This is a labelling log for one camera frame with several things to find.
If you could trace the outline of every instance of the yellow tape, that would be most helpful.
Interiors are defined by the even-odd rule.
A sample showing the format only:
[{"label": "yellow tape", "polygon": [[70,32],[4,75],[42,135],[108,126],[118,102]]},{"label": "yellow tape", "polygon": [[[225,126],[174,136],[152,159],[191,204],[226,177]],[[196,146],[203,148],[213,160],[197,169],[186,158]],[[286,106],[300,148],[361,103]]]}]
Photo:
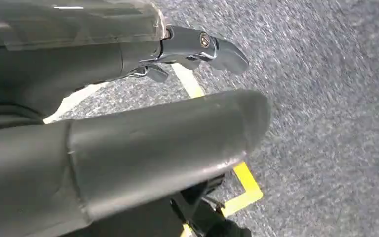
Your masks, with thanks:
[{"label": "yellow tape", "polygon": [[222,208],[222,213],[225,217],[229,217],[238,211],[246,208],[247,206],[255,203],[264,196],[260,189],[245,192],[225,203],[225,207]]},{"label": "yellow tape", "polygon": [[187,224],[183,224],[182,226],[184,227],[184,231],[182,231],[180,237],[190,237],[192,235],[191,227]]},{"label": "yellow tape", "polygon": [[235,172],[239,181],[242,183],[242,186],[245,189],[245,191],[249,192],[256,191],[259,189],[259,186],[255,181],[255,178],[253,177],[251,171],[249,171],[249,168],[245,162],[234,167],[233,171]]}]

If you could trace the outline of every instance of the transparent plastic panel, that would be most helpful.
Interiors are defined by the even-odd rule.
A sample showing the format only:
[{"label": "transparent plastic panel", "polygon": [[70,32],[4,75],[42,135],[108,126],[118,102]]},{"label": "transparent plastic panel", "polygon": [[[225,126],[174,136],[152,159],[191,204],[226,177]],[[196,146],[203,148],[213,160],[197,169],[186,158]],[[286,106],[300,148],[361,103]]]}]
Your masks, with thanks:
[{"label": "transparent plastic panel", "polygon": [[149,0],[0,0],[0,44],[8,50],[160,41],[166,35],[163,15]]}]

